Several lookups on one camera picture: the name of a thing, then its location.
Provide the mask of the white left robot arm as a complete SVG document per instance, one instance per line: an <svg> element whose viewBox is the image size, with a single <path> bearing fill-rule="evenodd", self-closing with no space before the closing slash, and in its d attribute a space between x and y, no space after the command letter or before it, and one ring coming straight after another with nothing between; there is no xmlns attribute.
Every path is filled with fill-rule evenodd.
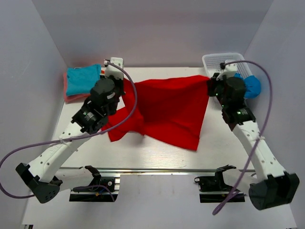
<svg viewBox="0 0 305 229"><path fill-rule="evenodd" d="M51 144L30 163L21 163L16 167L17 173L40 203L51 201L66 189L96 190L100 187L101 175L96 168L85 166L65 172L61 166L92 134L106 126L109 116L116 113L123 94L122 79L115 79L112 75L102 77L59 136L59 143Z"/></svg>

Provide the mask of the crumpled blue t shirt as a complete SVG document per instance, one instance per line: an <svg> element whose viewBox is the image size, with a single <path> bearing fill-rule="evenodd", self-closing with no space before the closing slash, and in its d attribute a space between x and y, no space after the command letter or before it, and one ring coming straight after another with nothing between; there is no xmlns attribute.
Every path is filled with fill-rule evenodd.
<svg viewBox="0 0 305 229"><path fill-rule="evenodd" d="M239 73L236 73L234 77L240 78L244 81L246 87L246 92L244 95L245 99L253 99L260 94L261 83L254 75L250 75L246 78L243 78Z"/></svg>

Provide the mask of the red t shirt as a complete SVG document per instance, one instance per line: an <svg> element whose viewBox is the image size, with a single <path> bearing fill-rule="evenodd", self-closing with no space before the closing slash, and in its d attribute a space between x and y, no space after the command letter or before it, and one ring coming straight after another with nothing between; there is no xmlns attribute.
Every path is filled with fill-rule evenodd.
<svg viewBox="0 0 305 229"><path fill-rule="evenodd" d="M109 117L102 129L121 122L130 111L135 111L119 127L108 132L110 141L122 139L128 132L147 135L164 143L195 151L208 105L208 77L150 79L133 86L124 80L124 107Z"/></svg>

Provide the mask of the folded pink t shirt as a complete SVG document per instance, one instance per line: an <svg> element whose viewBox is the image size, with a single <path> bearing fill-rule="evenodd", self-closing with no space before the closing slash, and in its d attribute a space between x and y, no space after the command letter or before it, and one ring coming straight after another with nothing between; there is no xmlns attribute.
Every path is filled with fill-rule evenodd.
<svg viewBox="0 0 305 229"><path fill-rule="evenodd" d="M76 95L67 96L66 95L67 88L68 88L68 85L67 85L67 74L64 73L63 74L63 98L64 98L65 103L67 103L67 104L71 103L73 101L76 101L78 99L88 97L90 95L90 94L76 94Z"/></svg>

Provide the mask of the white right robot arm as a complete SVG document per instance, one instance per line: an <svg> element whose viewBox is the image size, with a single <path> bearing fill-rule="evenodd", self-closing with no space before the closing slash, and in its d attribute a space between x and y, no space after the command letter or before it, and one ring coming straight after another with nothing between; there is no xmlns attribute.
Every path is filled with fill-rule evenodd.
<svg viewBox="0 0 305 229"><path fill-rule="evenodd" d="M243 145L256 172L256 177L244 175L237 189L249 196L257 210L291 203L300 180L284 169L260 136L256 118L245 103L243 79L215 73L207 86L208 95L219 101L224 121Z"/></svg>

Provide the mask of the folded teal t shirt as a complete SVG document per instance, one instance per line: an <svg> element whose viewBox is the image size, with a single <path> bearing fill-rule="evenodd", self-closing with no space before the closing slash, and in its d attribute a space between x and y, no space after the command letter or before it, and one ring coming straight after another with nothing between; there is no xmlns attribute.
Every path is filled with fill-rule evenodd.
<svg viewBox="0 0 305 229"><path fill-rule="evenodd" d="M100 79L101 69L100 64L82 68L68 68L66 95L89 94L91 88Z"/></svg>

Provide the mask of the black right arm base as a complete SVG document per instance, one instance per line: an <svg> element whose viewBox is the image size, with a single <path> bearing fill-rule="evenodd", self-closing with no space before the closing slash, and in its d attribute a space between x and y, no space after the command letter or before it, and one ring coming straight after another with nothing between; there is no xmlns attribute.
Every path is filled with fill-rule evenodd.
<svg viewBox="0 0 305 229"><path fill-rule="evenodd" d="M213 175L194 178L194 183L199 186L200 203L221 203L225 200L235 182L232 185L227 185L224 182L223 173L233 169L236 169L236 167L225 165L217 168Z"/></svg>

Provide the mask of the white plastic basket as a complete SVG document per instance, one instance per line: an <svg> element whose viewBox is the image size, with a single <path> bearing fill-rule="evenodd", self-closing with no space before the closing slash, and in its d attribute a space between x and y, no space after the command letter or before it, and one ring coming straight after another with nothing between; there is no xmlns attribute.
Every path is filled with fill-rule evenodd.
<svg viewBox="0 0 305 229"><path fill-rule="evenodd" d="M243 59L244 57L240 53L236 52L213 53L204 55L202 57L202 62L206 75L211 78L214 73L220 73L222 71L220 68L220 63L238 61ZM237 73L240 74L242 78L245 79L253 75L247 63L237 63L236 66Z"/></svg>

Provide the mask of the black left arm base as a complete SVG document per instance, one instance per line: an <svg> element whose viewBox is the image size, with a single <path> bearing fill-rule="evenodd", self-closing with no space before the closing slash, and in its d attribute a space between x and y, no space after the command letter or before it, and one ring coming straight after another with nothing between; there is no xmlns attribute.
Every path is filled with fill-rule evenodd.
<svg viewBox="0 0 305 229"><path fill-rule="evenodd" d="M70 202L114 202L119 193L119 178L101 175L92 166L86 166L93 174L89 187L76 187L70 192Z"/></svg>

